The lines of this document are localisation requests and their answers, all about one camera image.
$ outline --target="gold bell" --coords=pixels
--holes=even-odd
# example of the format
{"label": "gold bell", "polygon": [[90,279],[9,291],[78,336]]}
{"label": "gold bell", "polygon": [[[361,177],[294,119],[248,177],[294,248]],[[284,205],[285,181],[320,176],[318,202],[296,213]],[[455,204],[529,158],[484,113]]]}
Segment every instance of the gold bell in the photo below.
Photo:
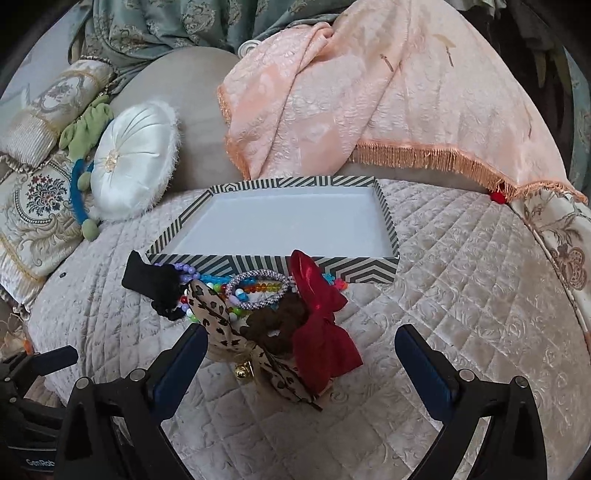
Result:
{"label": "gold bell", "polygon": [[238,364],[235,366],[234,375],[236,375],[238,380],[248,380],[250,377],[252,377],[251,363],[246,361],[243,364]]}

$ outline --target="quilted bedspread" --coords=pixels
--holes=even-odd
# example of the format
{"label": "quilted bedspread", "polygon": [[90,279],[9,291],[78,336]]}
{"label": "quilted bedspread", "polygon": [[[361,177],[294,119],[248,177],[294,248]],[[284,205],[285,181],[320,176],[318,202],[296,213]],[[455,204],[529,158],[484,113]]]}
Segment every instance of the quilted bedspread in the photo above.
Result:
{"label": "quilted bedspread", "polygon": [[[354,284],[337,322],[363,366],[335,382],[319,413],[257,394],[230,367],[205,361],[175,417],[163,424],[196,479],[400,480],[441,424],[429,418],[394,354],[412,323],[455,367],[481,379],[532,385],[549,478],[568,478],[591,439],[591,366],[573,308],[542,249],[506,205],[485,195],[383,181],[401,262],[391,285]],[[74,367],[50,377],[66,400],[76,379],[114,380],[147,367],[186,328],[158,317],[121,287],[130,250],[143,250],[195,198],[169,197],[151,213],[104,224],[55,272],[28,330],[41,352],[73,345]],[[465,478],[486,428],[481,421],[456,475]]]}

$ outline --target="white round pillow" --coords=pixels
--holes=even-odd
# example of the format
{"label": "white round pillow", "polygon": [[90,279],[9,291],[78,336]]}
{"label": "white round pillow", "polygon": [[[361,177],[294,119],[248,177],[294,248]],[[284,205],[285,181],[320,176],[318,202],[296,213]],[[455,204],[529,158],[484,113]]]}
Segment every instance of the white round pillow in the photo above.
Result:
{"label": "white round pillow", "polygon": [[178,144],[176,114],[167,103],[149,100],[121,112],[100,139],[90,177],[100,218],[133,218],[158,203]]}

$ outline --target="brown scrunchie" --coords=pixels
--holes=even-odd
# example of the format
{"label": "brown scrunchie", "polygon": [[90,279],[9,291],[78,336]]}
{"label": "brown scrunchie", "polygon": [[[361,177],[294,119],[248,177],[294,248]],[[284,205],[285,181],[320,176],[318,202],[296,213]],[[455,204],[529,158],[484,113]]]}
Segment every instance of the brown scrunchie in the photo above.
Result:
{"label": "brown scrunchie", "polygon": [[[277,310],[264,307],[246,319],[248,326],[240,327],[240,335],[255,342],[273,355],[292,353],[291,337],[305,324],[308,309],[297,293],[288,292],[277,304]],[[278,330],[278,335],[269,333]]]}

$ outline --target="embroidered pillow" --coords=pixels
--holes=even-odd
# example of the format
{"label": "embroidered pillow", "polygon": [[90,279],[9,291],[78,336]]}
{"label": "embroidered pillow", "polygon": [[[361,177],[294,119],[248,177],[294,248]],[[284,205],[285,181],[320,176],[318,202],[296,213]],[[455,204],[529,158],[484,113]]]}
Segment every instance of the embroidered pillow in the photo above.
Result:
{"label": "embroidered pillow", "polygon": [[47,276],[82,240],[70,209],[72,167],[59,151],[42,169],[14,172],[0,184],[0,285],[29,311]]}
{"label": "embroidered pillow", "polygon": [[113,68],[97,60],[78,60],[25,109],[16,114],[0,136],[0,152],[14,170],[39,167],[62,130],[105,88]]}

